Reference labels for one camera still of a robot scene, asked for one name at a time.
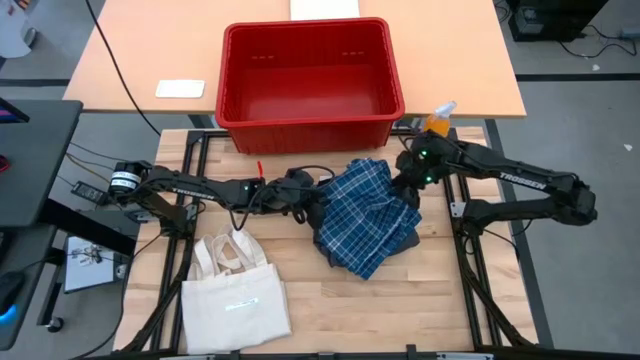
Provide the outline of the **white box with keys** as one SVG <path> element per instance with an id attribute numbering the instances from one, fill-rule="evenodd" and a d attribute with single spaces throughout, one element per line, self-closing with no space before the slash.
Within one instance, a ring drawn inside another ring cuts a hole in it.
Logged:
<path id="1" fill-rule="evenodd" d="M 66 239 L 67 254 L 63 289 L 73 293 L 118 282 L 128 258 L 83 238 Z"/>

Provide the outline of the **black computer tower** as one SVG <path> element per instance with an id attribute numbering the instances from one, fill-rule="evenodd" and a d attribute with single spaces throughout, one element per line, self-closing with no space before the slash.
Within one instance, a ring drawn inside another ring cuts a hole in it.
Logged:
<path id="1" fill-rule="evenodd" d="M 516 42 L 571 42 L 609 0 L 505 0 Z"/>

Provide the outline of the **black side desk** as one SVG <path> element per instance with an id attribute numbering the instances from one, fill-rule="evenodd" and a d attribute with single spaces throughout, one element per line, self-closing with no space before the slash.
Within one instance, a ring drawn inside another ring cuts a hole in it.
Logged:
<path id="1" fill-rule="evenodd" d="M 42 222 L 40 213 L 83 108 L 79 101 L 62 100 L 12 104 L 29 120 L 0 124 L 0 155 L 9 163 L 0 172 L 0 278 L 17 271 L 24 280 L 13 300 L 0 301 L 0 351 L 14 345 L 45 264 L 63 264 L 63 252 L 52 247 L 57 227 Z"/>

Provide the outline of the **cream canvas tote bag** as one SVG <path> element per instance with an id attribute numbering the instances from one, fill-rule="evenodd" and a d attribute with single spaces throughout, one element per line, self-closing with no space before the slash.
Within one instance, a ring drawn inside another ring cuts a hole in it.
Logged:
<path id="1" fill-rule="evenodd" d="M 275 264 L 245 230 L 223 226 L 193 249 L 181 285 L 186 353 L 228 353 L 292 334 Z"/>

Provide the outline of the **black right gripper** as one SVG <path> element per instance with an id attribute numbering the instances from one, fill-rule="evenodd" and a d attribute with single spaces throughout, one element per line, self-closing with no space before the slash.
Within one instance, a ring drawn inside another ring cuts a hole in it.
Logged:
<path id="1" fill-rule="evenodd" d="M 422 133 L 399 140 L 404 150 L 396 158 L 399 174 L 392 180 L 393 192 L 410 207 L 418 209 L 418 190 L 437 184 L 453 173 L 447 163 L 452 147 L 437 133 Z"/>

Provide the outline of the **light wooden desk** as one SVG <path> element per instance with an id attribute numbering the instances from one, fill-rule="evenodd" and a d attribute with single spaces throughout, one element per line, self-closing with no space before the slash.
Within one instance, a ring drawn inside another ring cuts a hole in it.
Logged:
<path id="1" fill-rule="evenodd" d="M 409 114 L 455 101 L 455 116 L 526 110 L 492 0 L 360 0 L 384 19 Z M 224 30 L 285 21 L 289 0 L 106 0 L 64 97 L 87 112 L 211 114 Z M 160 80 L 204 80 L 197 99 L 157 98 Z"/>

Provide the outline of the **orange spray bottle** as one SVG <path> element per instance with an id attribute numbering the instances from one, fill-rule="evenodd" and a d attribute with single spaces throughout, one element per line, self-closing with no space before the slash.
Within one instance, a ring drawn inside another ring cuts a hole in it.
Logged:
<path id="1" fill-rule="evenodd" d="M 446 137 L 451 126 L 450 116 L 456 107 L 457 103 L 450 101 L 436 108 L 434 112 L 426 118 L 423 131 L 433 131 Z"/>

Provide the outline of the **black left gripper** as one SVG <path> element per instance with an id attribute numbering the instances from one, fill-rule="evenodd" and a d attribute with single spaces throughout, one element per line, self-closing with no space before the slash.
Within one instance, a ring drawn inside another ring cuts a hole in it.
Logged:
<path id="1" fill-rule="evenodd" d="M 291 214 L 295 221 L 323 221 L 325 207 L 326 195 L 321 185 L 303 169 L 289 169 L 284 177 L 263 189 L 263 210 Z"/>

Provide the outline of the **blue plaid garment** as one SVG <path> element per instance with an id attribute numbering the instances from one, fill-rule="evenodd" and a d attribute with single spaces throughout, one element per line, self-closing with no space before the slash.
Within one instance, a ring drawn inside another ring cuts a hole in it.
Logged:
<path id="1" fill-rule="evenodd" d="M 393 193 L 384 160 L 353 160 L 325 194 L 330 203 L 320 241 L 345 269 L 364 280 L 422 220 L 418 210 Z"/>

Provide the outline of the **black aluminium frame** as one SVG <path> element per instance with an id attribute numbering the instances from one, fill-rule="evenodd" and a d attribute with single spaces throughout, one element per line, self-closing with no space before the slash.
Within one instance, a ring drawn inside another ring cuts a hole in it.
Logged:
<path id="1" fill-rule="evenodd" d="M 478 232 L 468 234 L 464 231 L 464 223 L 457 219 L 459 212 L 454 202 L 452 181 L 443 182 L 443 198 L 449 207 L 448 218 L 451 225 L 451 239 L 455 250 L 458 277 L 465 313 L 469 323 L 469 336 L 473 345 L 471 351 L 434 351 L 420 352 L 414 344 L 407 344 L 404 352 L 339 352 L 337 350 L 307 351 L 297 353 L 259 353 L 242 354 L 234 350 L 229 355 L 213 355 L 213 360 L 251 360 L 251 359 L 307 359 L 307 360 L 359 360 L 359 359 L 404 359 L 404 360 L 640 360 L 640 355 L 577 351 L 545 348 L 524 338 L 516 327 L 494 301 L 489 276 L 486 270 L 482 247 L 479 244 Z M 118 350 L 121 357 L 139 356 L 161 358 L 178 356 L 178 341 L 182 323 L 181 311 L 177 309 L 173 315 L 170 329 L 170 344 L 159 349 L 154 345 L 162 332 L 165 313 L 171 303 L 181 304 L 179 286 L 186 278 L 188 262 L 195 241 L 199 213 L 190 221 L 191 229 L 183 233 L 171 231 L 166 255 L 163 263 L 163 275 L 158 293 L 156 308 L 151 312 L 133 339 Z"/>

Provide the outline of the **white paper sheet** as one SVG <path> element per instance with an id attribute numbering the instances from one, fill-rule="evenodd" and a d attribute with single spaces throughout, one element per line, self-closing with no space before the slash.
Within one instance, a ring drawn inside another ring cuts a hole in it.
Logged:
<path id="1" fill-rule="evenodd" d="M 292 21 L 359 17 L 359 0 L 290 0 Z"/>

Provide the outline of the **red plastic laundry basket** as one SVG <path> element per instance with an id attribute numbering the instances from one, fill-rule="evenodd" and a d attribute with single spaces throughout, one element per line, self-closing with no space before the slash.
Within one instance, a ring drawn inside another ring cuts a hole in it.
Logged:
<path id="1" fill-rule="evenodd" d="M 224 32 L 215 119 L 241 153 L 378 148 L 404 113 L 381 18 L 235 23 Z"/>

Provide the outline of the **black power adapter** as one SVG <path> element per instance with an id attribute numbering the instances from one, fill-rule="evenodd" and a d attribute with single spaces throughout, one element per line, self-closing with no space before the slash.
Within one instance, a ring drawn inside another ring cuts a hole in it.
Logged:
<path id="1" fill-rule="evenodd" d="M 77 181 L 71 188 L 71 193 L 98 206 L 108 203 L 108 194 L 92 185 Z"/>

